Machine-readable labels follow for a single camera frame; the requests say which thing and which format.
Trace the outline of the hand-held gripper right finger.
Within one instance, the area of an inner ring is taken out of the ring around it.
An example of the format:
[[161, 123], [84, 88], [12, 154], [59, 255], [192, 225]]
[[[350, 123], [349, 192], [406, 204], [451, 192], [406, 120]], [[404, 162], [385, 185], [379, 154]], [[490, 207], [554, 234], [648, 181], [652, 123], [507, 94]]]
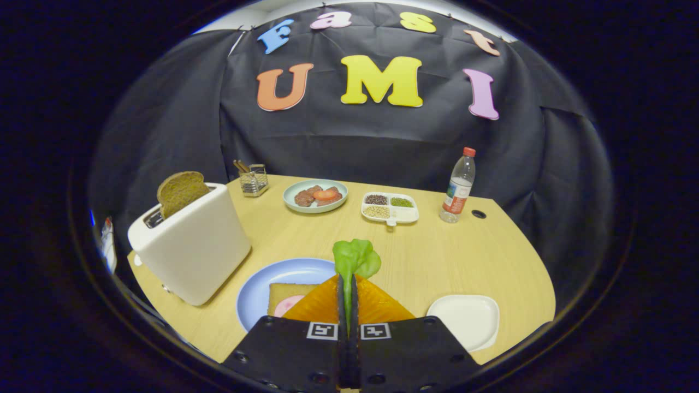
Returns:
[[352, 279], [349, 387], [360, 391], [450, 391], [480, 366], [437, 317], [360, 324], [359, 281]]

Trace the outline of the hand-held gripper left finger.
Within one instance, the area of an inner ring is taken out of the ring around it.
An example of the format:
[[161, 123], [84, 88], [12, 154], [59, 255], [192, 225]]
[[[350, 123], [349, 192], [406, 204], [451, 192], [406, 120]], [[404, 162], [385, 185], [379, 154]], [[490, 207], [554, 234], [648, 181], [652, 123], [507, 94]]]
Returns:
[[332, 309], [337, 323], [262, 316], [223, 365], [281, 391], [340, 391], [350, 387], [350, 328], [343, 278]]

